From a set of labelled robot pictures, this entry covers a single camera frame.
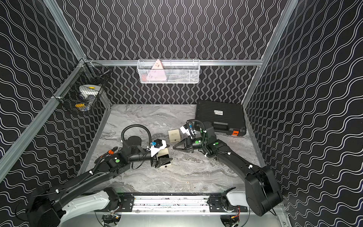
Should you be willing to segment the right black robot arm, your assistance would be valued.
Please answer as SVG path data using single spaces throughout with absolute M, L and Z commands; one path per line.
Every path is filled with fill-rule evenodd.
M 255 165 L 217 138 L 210 122 L 189 120 L 179 128 L 185 138 L 173 146 L 174 150 L 194 152 L 198 150 L 206 158 L 215 159 L 233 170 L 243 181 L 245 189 L 236 188 L 224 192 L 224 207 L 245 206 L 256 215 L 273 211 L 283 201 L 283 196 L 273 171 Z

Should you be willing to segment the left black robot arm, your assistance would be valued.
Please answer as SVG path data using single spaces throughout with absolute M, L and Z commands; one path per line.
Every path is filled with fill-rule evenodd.
M 26 217 L 31 227 L 56 227 L 66 215 L 65 206 L 93 187 L 109 181 L 131 168 L 134 162 L 149 160 L 160 167 L 170 159 L 158 158 L 159 151 L 169 147 L 156 139 L 146 148 L 138 136 L 129 137 L 121 148 L 115 147 L 96 159 L 89 171 L 53 187 L 40 186 L 28 197 Z

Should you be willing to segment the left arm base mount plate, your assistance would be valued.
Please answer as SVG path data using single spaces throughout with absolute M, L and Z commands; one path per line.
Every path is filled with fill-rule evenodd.
M 110 199 L 108 205 L 101 210 L 95 210 L 96 212 L 132 212 L 134 205 L 134 196 L 121 196 L 119 199 Z

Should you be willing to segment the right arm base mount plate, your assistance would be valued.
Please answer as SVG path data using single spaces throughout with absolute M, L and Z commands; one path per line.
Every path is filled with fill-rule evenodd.
M 207 199 L 210 212 L 248 212 L 248 208 L 245 206 L 234 206 L 232 205 L 225 196 L 210 196 Z

